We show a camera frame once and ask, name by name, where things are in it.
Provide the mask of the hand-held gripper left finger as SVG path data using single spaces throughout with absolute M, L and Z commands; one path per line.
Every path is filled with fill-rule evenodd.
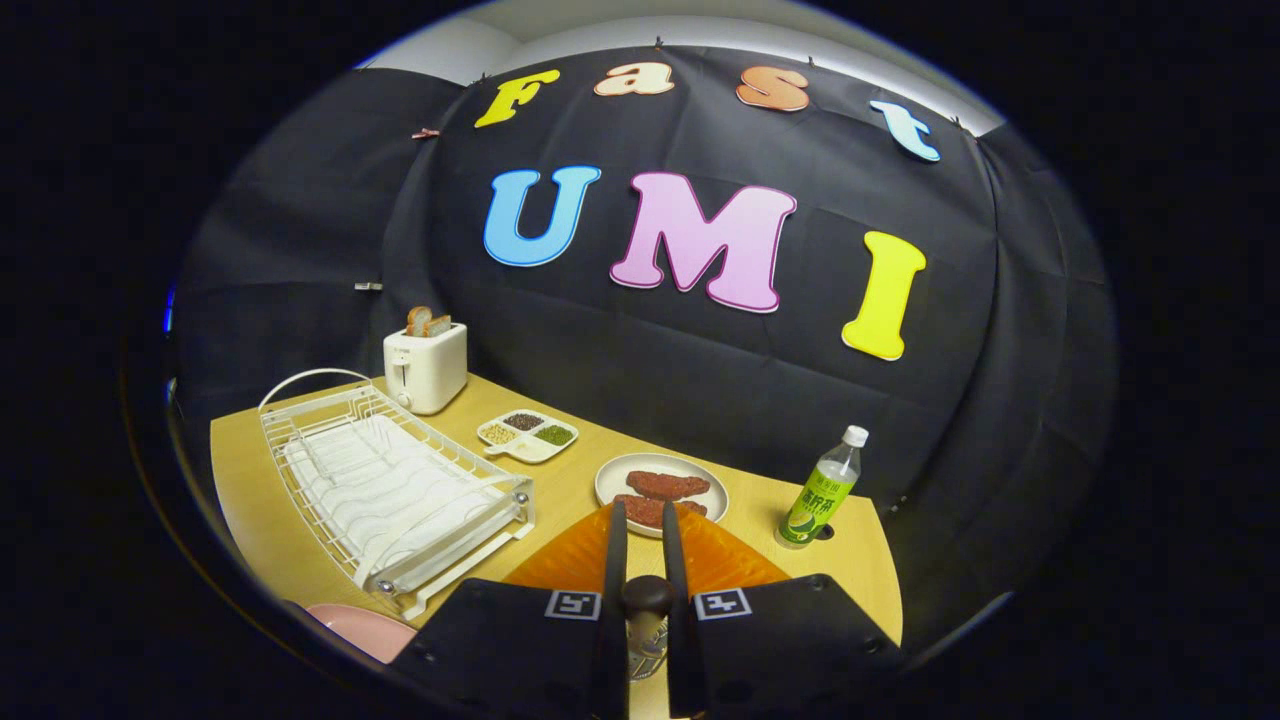
M 468 578 L 393 669 L 480 717 L 627 717 L 626 520 L 609 503 L 504 582 Z

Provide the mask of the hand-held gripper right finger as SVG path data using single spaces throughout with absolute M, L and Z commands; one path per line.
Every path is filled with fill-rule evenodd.
M 663 507 L 671 716 L 842 717 L 899 674 L 899 643 L 828 574 L 692 592 L 698 521 Z

